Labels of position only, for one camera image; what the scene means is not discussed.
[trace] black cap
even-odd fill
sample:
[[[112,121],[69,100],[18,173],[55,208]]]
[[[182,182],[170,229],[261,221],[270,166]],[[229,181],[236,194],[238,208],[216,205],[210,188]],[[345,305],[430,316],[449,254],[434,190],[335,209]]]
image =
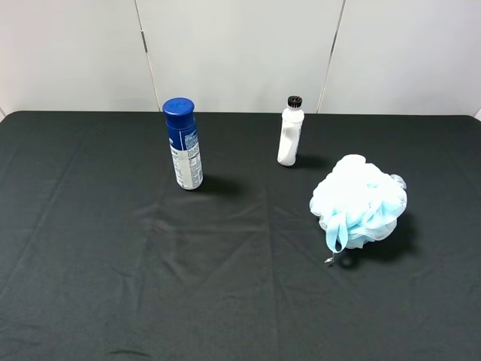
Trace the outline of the black cap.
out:
[[[300,96],[290,96],[287,98],[287,106],[290,108],[300,108],[302,105],[302,98]]]

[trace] black tablecloth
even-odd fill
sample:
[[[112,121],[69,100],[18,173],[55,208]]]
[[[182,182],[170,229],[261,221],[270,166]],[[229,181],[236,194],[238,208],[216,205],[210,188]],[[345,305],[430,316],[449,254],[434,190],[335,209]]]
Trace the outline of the black tablecloth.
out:
[[[161,114],[21,112],[0,124],[1,360],[481,357],[481,124],[197,114],[199,190]],[[309,212],[359,153],[407,182],[385,241],[333,266]]]

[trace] bottle label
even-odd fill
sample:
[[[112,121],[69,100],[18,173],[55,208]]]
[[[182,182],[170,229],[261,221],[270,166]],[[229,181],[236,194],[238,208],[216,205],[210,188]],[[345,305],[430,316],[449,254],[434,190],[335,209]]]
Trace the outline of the bottle label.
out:
[[[182,188],[193,190],[203,179],[197,129],[192,127],[180,132],[169,129],[168,135],[177,182]]]
[[[291,166],[295,163],[299,138],[301,137],[301,127],[301,124],[283,121],[280,133],[279,153],[277,154],[277,161],[280,164]]]

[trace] spray can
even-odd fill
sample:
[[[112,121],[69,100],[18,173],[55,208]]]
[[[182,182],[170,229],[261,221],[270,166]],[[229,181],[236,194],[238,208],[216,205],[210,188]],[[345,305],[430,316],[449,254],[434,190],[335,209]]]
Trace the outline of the spray can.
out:
[[[194,103],[187,98],[173,98],[164,103],[168,140],[178,184],[194,190],[202,183],[201,154],[198,146]]]

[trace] white bottle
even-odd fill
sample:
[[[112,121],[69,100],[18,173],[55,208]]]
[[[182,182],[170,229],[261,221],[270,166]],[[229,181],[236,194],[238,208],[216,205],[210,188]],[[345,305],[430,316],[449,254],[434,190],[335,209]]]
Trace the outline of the white bottle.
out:
[[[304,120],[301,105],[302,98],[300,96],[290,96],[287,99],[287,108],[283,111],[283,128],[280,133],[277,161],[286,167],[295,163],[295,155],[298,152],[299,137]]]

